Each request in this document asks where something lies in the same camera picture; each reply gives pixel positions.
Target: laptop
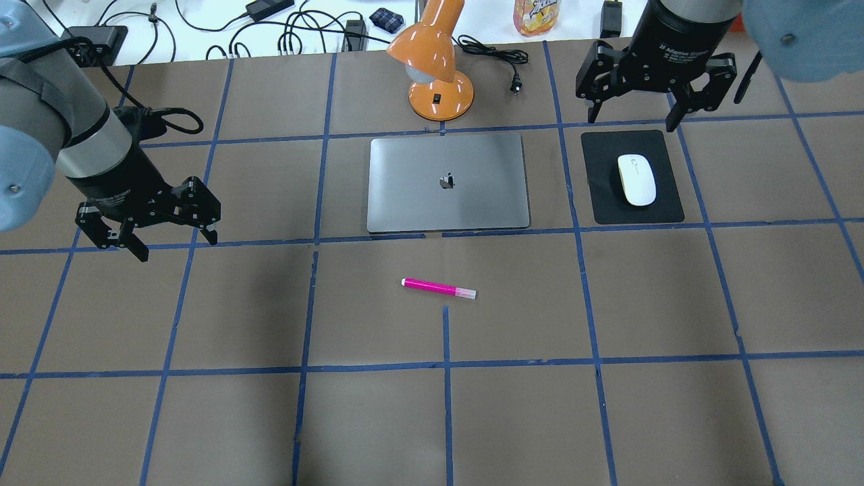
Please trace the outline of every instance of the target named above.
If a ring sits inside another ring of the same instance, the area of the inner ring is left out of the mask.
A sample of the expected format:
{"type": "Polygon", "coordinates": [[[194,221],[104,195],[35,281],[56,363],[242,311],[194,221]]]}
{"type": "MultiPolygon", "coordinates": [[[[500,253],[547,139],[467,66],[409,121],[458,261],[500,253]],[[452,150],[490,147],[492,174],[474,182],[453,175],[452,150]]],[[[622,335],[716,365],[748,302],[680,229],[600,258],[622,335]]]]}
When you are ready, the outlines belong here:
{"type": "Polygon", "coordinates": [[[529,224],[518,133],[372,140],[366,218],[370,233],[529,224]]]}

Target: marker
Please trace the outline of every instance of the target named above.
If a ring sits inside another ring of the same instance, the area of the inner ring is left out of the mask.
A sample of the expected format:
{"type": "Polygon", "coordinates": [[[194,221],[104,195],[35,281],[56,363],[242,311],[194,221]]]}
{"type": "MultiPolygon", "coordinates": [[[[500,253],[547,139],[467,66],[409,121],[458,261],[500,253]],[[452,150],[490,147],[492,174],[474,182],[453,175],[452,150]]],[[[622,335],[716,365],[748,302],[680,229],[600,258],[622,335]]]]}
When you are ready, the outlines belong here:
{"type": "Polygon", "coordinates": [[[423,282],[422,280],[414,280],[413,278],[403,278],[402,286],[421,291],[438,292],[440,294],[455,295],[464,298],[477,298],[477,291],[471,289],[463,289],[461,287],[452,287],[450,285],[436,284],[434,282],[423,282]]]}

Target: mouse pad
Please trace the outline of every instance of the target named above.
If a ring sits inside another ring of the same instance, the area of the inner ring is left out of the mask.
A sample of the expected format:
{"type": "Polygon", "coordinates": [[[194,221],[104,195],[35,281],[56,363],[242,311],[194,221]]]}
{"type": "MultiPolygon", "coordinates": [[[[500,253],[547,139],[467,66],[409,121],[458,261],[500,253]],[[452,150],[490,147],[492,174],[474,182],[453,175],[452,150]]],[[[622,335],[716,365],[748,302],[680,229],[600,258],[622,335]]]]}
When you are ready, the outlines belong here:
{"type": "Polygon", "coordinates": [[[601,225],[625,223],[678,223],[684,221],[678,186],[659,130],[601,131],[582,134],[582,153],[594,220],[601,225]],[[648,206],[627,202],[618,175],[618,156],[641,154],[648,159],[657,184],[657,199],[648,206]]]}

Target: lamp shade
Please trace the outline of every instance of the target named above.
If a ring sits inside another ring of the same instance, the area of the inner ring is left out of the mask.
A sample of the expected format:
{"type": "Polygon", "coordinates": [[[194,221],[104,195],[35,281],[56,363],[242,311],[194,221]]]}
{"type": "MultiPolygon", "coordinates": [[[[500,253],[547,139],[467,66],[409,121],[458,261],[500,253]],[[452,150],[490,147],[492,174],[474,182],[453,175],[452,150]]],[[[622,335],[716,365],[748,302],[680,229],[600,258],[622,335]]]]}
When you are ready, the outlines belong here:
{"type": "Polygon", "coordinates": [[[456,74],[453,29],[465,0],[430,0],[420,22],[405,29],[387,54],[437,80],[453,82],[456,74]]]}

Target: computer mouse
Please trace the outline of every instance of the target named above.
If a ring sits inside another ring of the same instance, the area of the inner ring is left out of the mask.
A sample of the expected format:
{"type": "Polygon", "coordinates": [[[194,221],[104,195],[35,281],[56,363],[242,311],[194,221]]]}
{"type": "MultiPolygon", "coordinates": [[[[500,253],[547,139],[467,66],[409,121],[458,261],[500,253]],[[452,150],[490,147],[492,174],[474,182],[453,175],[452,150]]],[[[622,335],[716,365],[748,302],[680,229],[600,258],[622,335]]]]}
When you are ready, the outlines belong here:
{"type": "Polygon", "coordinates": [[[624,196],[633,206],[648,206],[657,199],[657,184],[648,159],[639,154],[618,157],[618,175],[624,196]]]}

